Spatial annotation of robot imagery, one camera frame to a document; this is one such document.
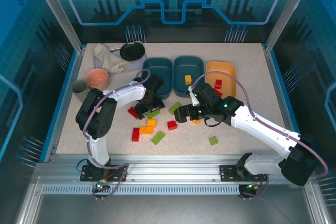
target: speckled countertop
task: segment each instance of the speckled countertop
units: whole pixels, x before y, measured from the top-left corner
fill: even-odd
[[[84,79],[87,72],[93,68],[93,49],[96,44],[87,44],[85,55],[78,73],[78,79]],[[284,126],[279,104],[275,95],[269,70],[261,44],[208,44],[208,43],[156,43],[144,44],[148,57],[165,57],[172,61],[178,56],[193,55],[204,60],[204,65],[213,60],[227,61],[237,68],[237,79],[246,88],[253,110],[263,117]],[[129,83],[137,71],[122,73],[110,77],[109,89],[115,89]],[[242,90],[238,89],[238,99],[245,102]],[[163,101],[166,108],[156,116],[157,127],[152,135],[141,135],[138,143],[131,141],[132,129],[146,124],[146,119],[136,120],[127,110],[136,102],[121,107],[116,111],[112,128],[107,134],[107,146],[110,154],[134,155],[228,155],[254,152],[258,154],[274,153],[274,151],[253,136],[229,127],[226,124],[210,128],[202,122],[179,124],[178,128],[168,131],[167,121],[174,120],[168,108],[176,102],[186,105],[190,98],[177,97],[174,91]],[[81,103],[73,95],[57,147],[59,154],[86,154],[85,138],[75,122]],[[152,137],[162,131],[164,139],[154,145]],[[211,146],[208,138],[216,136],[219,143]]]

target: metal floor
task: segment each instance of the metal floor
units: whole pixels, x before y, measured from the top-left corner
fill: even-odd
[[[295,224],[312,223],[303,188],[269,186],[271,201]],[[238,196],[113,196],[96,202],[90,196],[43,195],[35,224],[145,223],[201,224],[288,222],[268,203],[243,202]]]

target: toy block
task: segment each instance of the toy block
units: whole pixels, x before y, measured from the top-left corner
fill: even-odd
[[[128,113],[130,113],[132,116],[134,116],[135,119],[139,119],[138,114],[136,113],[134,107],[130,107],[130,109],[128,110]]]
[[[177,110],[181,106],[182,105],[179,102],[177,102],[173,106],[171,106],[168,111],[169,111],[169,113],[171,113],[172,115],[174,115],[174,111]]]
[[[202,119],[193,120],[193,123],[194,123],[194,124],[200,124],[201,120],[202,120]]]
[[[158,114],[160,114],[160,110],[155,110],[155,111],[147,114],[147,118],[152,119],[153,117],[157,116]]]
[[[153,127],[140,126],[140,133],[141,134],[152,134],[153,133]]]
[[[222,80],[216,80],[215,88],[217,88],[217,89],[222,88]]]
[[[184,76],[184,78],[185,78],[185,84],[186,85],[191,85],[191,76]]]
[[[164,138],[164,136],[165,134],[159,131],[152,139],[153,144],[157,145],[162,140],[162,138]]]
[[[140,128],[133,128],[132,142],[138,142],[140,136]]]
[[[167,122],[167,126],[168,126],[168,130],[174,130],[177,128],[177,123],[176,121],[170,121],[170,122]]]
[[[210,145],[213,146],[215,144],[218,144],[218,140],[215,136],[212,136],[209,138]]]
[[[217,89],[214,89],[215,90],[215,92],[216,92],[216,94],[218,94],[220,97],[222,97],[222,93],[220,93]]]
[[[156,127],[156,120],[155,119],[148,119],[147,120],[147,126],[155,128]]]

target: towel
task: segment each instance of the towel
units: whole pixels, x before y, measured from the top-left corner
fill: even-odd
[[[108,73],[120,73],[131,64],[110,52],[109,48],[98,43],[93,51],[94,56],[100,61],[100,67]]]

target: orange bowl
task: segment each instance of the orange bowl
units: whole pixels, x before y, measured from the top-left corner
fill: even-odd
[[[88,72],[86,75],[87,84],[93,88],[98,90],[105,90],[109,86],[107,72],[102,68],[95,68]]]

